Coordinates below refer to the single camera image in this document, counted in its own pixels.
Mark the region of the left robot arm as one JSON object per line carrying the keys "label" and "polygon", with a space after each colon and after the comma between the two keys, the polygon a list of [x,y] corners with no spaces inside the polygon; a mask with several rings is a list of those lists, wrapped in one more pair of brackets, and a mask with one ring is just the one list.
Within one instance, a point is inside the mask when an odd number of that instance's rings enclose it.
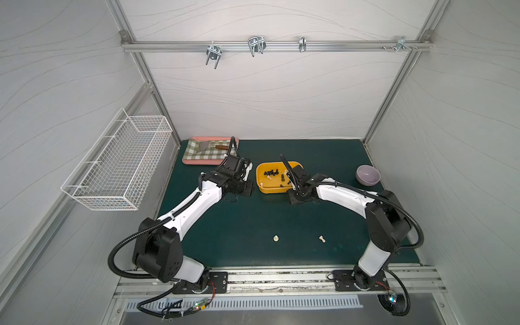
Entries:
{"label": "left robot arm", "polygon": [[250,196],[253,182],[248,179],[253,163],[229,154],[221,165],[199,175],[196,189],[178,206],[156,220],[146,219],[139,226],[132,262],[161,282],[173,279],[192,284],[203,281],[207,267],[185,256],[182,241],[191,227],[226,194]]}

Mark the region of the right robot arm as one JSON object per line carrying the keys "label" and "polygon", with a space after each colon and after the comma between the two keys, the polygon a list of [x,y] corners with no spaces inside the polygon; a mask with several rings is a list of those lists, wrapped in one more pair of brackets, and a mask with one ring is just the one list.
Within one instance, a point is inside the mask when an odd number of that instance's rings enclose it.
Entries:
{"label": "right robot arm", "polygon": [[287,176],[291,204],[320,199],[338,204],[365,219],[369,243],[353,274],[375,277],[403,247],[403,240],[413,227],[393,192],[368,192],[342,184],[324,174],[310,176],[302,167],[290,167]]}

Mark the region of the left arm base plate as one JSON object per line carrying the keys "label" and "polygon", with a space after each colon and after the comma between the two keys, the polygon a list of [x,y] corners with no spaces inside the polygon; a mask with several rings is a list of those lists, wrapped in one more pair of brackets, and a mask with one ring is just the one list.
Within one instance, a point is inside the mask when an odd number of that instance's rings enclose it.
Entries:
{"label": "left arm base plate", "polygon": [[196,283],[190,283],[185,280],[179,282],[173,291],[174,295],[209,295],[227,293],[228,291],[228,275],[227,272],[205,272],[201,279]]}

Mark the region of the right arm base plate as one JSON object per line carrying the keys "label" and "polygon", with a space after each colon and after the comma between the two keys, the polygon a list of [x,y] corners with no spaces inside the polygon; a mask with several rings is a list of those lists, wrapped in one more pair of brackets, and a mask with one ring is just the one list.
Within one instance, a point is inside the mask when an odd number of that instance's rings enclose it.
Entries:
{"label": "right arm base plate", "polygon": [[336,269],[327,274],[326,279],[333,283],[337,292],[386,291],[389,288],[383,270],[370,277],[357,269]]}

